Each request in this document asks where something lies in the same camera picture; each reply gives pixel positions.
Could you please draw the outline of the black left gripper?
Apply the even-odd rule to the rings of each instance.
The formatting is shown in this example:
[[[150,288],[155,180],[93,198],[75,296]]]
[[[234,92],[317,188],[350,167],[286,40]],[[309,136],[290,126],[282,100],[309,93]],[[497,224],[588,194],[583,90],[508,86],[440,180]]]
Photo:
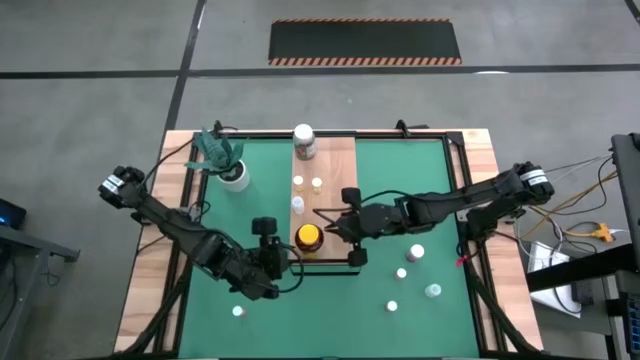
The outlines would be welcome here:
[[[291,293],[297,290],[304,281],[304,273],[288,268],[286,251],[297,252],[294,246],[281,242],[277,233],[277,221],[272,217],[258,217],[252,220],[251,232],[259,236],[259,246],[252,250],[252,256],[257,266],[265,273],[262,280],[256,280],[254,284],[261,287],[264,292],[262,297],[276,299],[279,293]],[[283,279],[277,285],[273,280]]]

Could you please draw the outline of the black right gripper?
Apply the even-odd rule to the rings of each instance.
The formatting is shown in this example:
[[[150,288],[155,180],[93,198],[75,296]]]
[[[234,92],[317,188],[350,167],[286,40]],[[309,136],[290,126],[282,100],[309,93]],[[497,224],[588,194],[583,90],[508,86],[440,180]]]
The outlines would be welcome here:
[[[351,267],[361,267],[368,262],[367,250],[361,245],[363,239],[377,239],[397,235],[400,232],[400,210],[381,203],[362,205],[359,188],[343,188],[342,201],[347,208],[314,208],[313,213],[329,224],[324,227],[352,245],[347,255]],[[336,221],[342,216],[342,225]]]

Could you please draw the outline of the amber bottle yellow cap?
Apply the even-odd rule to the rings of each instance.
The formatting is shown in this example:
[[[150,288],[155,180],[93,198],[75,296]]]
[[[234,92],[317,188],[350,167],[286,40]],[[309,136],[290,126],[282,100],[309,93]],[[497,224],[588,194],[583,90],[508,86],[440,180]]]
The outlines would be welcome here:
[[[324,233],[314,224],[300,226],[294,236],[298,251],[307,259],[316,259],[324,244]]]

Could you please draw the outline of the large gummy bottle white cap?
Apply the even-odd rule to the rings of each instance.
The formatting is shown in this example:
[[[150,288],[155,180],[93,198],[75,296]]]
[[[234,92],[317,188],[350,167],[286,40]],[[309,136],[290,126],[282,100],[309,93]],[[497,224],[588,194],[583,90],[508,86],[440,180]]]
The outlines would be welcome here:
[[[293,131],[295,154],[300,160],[309,160],[316,153],[315,134],[308,124],[299,124]]]

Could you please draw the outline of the green table mat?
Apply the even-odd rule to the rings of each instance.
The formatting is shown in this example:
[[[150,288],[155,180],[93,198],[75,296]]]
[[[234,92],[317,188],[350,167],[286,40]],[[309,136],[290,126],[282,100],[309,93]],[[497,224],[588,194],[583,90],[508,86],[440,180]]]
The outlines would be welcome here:
[[[278,235],[289,231],[291,140],[245,140],[242,160],[251,177],[239,193],[208,181],[212,209],[202,223],[229,233],[245,248],[257,245],[252,219],[277,219]],[[363,197],[383,190],[415,194],[449,192],[442,141],[356,140],[358,187]],[[462,266],[456,267],[454,216],[432,231],[363,241],[368,263],[356,276],[305,275],[302,285],[276,300],[251,301],[230,293],[195,268],[189,286],[180,358],[416,358],[477,357],[476,331]],[[410,246],[425,249],[407,261]],[[407,276],[398,280],[395,272]],[[425,295],[433,283],[435,298]],[[388,301],[395,312],[385,309]],[[244,317],[232,314],[234,306]]]

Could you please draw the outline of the snake plant in white pot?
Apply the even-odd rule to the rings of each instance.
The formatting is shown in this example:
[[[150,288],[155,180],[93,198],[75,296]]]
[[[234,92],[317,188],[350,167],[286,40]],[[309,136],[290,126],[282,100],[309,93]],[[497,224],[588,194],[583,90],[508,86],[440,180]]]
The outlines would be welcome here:
[[[226,135],[215,135],[203,128],[194,135],[193,144],[202,155],[202,160],[188,161],[185,164],[187,168],[217,178],[229,192],[241,192],[248,187],[250,174],[242,160],[243,143],[232,144]]]

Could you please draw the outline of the black floor mat hazard stripes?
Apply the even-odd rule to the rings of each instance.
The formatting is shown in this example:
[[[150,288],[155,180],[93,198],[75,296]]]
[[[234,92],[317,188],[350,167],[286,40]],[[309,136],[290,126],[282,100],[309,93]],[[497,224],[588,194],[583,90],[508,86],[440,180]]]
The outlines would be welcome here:
[[[289,18],[271,24],[267,62],[279,67],[457,66],[447,18]]]

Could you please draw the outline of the white paper sheet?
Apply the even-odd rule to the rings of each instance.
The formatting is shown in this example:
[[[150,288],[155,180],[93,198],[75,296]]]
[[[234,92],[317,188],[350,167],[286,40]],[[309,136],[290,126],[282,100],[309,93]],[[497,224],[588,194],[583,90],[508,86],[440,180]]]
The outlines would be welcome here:
[[[527,272],[538,270],[568,262],[570,257],[561,252],[551,254],[552,248],[541,243],[534,243],[529,250]],[[581,317],[582,305],[573,300],[570,285],[563,285],[530,293],[531,299],[541,305],[553,308],[575,318]]]

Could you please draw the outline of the black office desk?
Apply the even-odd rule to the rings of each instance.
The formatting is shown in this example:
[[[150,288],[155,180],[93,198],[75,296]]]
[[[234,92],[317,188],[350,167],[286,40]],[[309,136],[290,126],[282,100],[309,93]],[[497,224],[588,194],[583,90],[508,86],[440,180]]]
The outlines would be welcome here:
[[[607,311],[613,317],[621,317],[620,295],[640,295],[640,255],[632,244],[538,270],[527,274],[526,279],[530,290],[539,291],[610,275],[615,276],[619,298],[608,301]]]

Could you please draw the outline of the yellow power adapter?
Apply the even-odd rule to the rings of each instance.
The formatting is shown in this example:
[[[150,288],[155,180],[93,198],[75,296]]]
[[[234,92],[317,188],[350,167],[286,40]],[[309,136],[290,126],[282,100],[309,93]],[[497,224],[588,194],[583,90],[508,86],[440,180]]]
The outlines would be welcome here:
[[[612,234],[611,229],[606,223],[598,223],[591,236],[599,239],[602,242],[610,243],[615,240],[615,236]]]

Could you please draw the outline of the grey metal table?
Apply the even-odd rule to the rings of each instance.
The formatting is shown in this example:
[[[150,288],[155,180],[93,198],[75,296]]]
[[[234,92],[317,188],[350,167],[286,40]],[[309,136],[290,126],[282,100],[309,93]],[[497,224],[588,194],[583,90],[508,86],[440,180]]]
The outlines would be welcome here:
[[[76,262],[80,251],[0,226],[0,360],[13,360],[49,258]]]

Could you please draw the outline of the black device blue light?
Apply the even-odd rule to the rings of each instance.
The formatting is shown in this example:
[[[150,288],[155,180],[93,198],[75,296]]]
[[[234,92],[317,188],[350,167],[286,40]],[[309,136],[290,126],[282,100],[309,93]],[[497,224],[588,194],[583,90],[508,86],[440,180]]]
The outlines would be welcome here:
[[[7,200],[0,199],[0,225],[20,229],[25,222],[27,211]]]

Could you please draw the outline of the computer monitor on desk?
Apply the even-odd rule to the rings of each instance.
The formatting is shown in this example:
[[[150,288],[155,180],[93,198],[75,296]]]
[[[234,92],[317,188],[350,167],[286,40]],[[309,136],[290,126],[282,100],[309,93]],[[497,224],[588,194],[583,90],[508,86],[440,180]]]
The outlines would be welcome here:
[[[640,133],[613,135],[611,145],[631,242],[640,251]]]

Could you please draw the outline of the backlit computer keyboard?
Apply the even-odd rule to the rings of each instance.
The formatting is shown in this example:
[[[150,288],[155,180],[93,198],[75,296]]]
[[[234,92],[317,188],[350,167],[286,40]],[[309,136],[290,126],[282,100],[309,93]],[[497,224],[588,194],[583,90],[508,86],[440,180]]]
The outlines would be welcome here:
[[[640,295],[623,292],[620,305],[627,353],[640,360]]]

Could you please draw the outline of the black aluminium table frame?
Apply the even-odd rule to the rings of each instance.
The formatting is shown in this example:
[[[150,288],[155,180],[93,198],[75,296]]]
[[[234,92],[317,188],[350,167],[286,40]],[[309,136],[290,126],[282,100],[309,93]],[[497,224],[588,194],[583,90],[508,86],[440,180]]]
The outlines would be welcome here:
[[[444,129],[442,135],[454,156],[456,183],[479,182],[498,172],[494,149],[486,129]],[[192,150],[187,141],[190,130],[168,130],[164,134],[160,156],[163,164],[153,181],[153,194],[168,206],[189,206],[203,195],[203,180],[187,170],[183,163]],[[513,229],[502,223],[474,260],[474,268],[485,285],[492,289],[496,302],[523,338],[537,349],[543,347],[539,325],[526,284],[526,268],[521,263],[520,247]],[[152,225],[143,228],[140,252],[134,261],[123,314],[116,336],[115,351],[129,347],[169,297],[178,281],[187,282],[191,266],[185,256],[162,238]],[[187,306],[181,295],[172,305],[146,347],[148,353],[171,352],[178,348]]]

